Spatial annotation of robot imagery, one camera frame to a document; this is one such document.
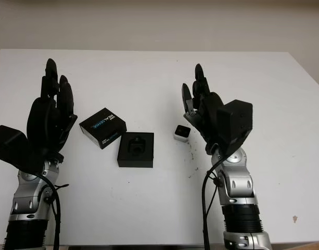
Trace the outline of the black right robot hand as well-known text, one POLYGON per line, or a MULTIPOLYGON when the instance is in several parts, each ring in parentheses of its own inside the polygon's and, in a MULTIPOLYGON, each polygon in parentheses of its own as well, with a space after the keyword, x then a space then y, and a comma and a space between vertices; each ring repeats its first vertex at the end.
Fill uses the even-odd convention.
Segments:
POLYGON ((217 93, 210 91, 200 64, 195 66, 192 90, 182 84, 182 100, 185 119, 200 132, 206 142, 206 153, 212 155, 219 147, 216 112, 223 102, 217 93))

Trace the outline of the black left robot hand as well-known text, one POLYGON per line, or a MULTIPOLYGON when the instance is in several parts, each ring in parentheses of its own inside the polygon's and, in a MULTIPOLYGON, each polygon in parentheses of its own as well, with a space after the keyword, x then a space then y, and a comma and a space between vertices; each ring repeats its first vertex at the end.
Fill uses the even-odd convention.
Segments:
POLYGON ((31 106, 27 122, 27 138, 34 152, 44 160, 62 163, 60 153, 77 120, 68 79, 58 76, 53 59, 48 59, 42 76, 41 94, 31 106))

